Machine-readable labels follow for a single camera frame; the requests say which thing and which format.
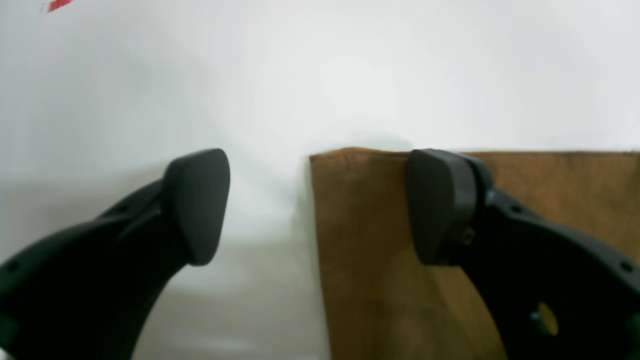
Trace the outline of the left gripper black image-right left finger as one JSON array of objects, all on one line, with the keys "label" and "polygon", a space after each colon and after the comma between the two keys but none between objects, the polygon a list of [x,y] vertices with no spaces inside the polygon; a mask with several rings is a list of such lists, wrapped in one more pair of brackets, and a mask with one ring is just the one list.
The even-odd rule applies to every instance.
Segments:
[{"label": "left gripper black image-right left finger", "polygon": [[98,217],[1,264],[1,350],[14,360],[129,360],[167,283],[220,243],[231,171],[206,149]]}]

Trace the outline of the left gripper black image-right right finger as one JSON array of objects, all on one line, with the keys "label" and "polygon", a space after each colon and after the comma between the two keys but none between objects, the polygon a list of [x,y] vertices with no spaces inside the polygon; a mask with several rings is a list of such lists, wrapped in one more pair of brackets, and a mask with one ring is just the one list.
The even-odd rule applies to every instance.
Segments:
[{"label": "left gripper black image-right right finger", "polygon": [[458,266],[510,360],[637,360],[639,267],[494,187],[478,158],[415,149],[405,168],[416,255]]}]

